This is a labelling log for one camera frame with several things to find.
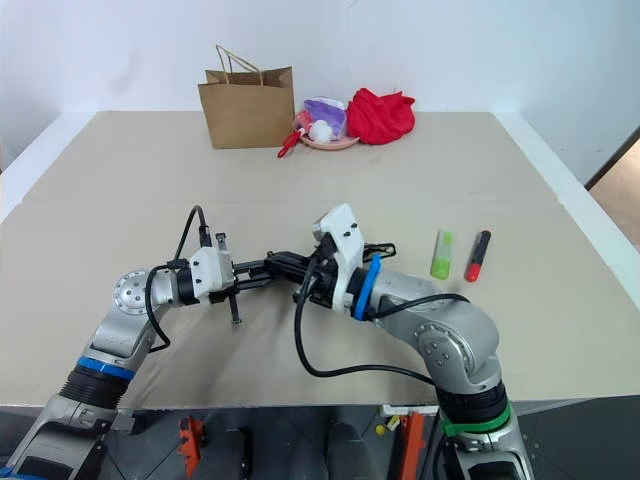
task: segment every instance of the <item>white wall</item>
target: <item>white wall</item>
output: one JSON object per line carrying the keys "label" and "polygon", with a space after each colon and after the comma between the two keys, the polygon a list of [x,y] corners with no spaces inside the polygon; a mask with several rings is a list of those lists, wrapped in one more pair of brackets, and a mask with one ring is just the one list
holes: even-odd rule
{"label": "white wall", "polygon": [[59,111],[199,109],[215,43],[292,64],[298,101],[366,85],[422,110],[521,111],[582,181],[640,123],[637,0],[3,2],[14,151]]}

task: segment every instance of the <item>robotic arm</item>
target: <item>robotic arm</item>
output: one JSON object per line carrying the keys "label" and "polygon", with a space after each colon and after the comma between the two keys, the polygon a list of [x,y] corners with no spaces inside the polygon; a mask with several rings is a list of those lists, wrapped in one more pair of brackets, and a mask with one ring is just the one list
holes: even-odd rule
{"label": "robotic arm", "polygon": [[[106,453],[102,439],[121,396],[147,354],[168,346],[158,322],[169,308],[207,298],[212,303],[229,299],[232,322],[239,323],[236,294],[285,278],[301,284],[294,296],[296,347],[307,371],[334,376],[379,369],[421,377],[436,387],[448,478],[533,478],[501,380],[498,332],[482,311],[460,295],[441,294],[424,279],[383,270],[380,254],[394,255],[395,247],[365,245],[348,205],[334,208],[314,224],[319,243],[311,256],[269,252],[264,260],[243,264],[232,263],[224,234],[216,235],[212,245],[201,209],[199,213],[201,248],[189,260],[178,259],[179,247],[166,265],[130,272],[116,282],[111,310],[65,385],[0,469],[0,477],[97,477]],[[371,262],[369,268],[364,268],[365,262]],[[432,378],[380,365],[339,372],[314,369],[304,355],[299,328],[307,299],[357,320],[374,321],[414,348]],[[165,345],[154,349],[156,335]]]}

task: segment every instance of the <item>green ring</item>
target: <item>green ring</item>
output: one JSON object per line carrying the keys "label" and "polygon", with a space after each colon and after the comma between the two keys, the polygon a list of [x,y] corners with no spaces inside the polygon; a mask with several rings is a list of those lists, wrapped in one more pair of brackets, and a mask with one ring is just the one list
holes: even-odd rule
{"label": "green ring", "polygon": [[507,423],[509,417],[511,417],[511,402],[507,403],[505,409],[496,418],[482,423],[453,423],[443,413],[442,429],[444,430],[444,434],[447,437],[455,437],[460,432],[485,433],[491,430],[495,430],[496,428],[500,428],[505,423]]}

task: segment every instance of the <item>blue ring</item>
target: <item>blue ring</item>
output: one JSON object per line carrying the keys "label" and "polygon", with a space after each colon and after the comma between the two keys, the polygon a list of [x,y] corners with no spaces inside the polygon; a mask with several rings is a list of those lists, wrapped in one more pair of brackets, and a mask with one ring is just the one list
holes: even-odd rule
{"label": "blue ring", "polygon": [[366,308],[367,303],[369,303],[369,296],[371,295],[373,284],[378,277],[378,273],[380,273],[381,267],[382,263],[380,262],[380,254],[375,253],[371,259],[371,267],[369,267],[367,276],[365,277],[362,288],[360,289],[360,296],[358,297],[358,302],[356,303],[356,309],[353,312],[353,318],[355,318],[356,320],[364,320],[362,318],[364,315],[364,309]]}
{"label": "blue ring", "polygon": [[80,357],[76,365],[95,370],[96,372],[106,373],[107,375],[113,375],[114,377],[124,378],[125,380],[131,380],[136,374],[136,372],[132,370],[110,365],[89,357]]}

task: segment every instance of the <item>green marker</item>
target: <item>green marker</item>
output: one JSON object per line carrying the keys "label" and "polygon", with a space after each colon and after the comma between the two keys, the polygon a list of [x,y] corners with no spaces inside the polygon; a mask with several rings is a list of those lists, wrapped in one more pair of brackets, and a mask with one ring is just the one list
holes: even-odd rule
{"label": "green marker", "polygon": [[438,232],[438,243],[436,253],[431,263],[431,275],[446,280],[449,278],[449,268],[451,267],[451,246],[453,245],[453,233],[440,230]]}

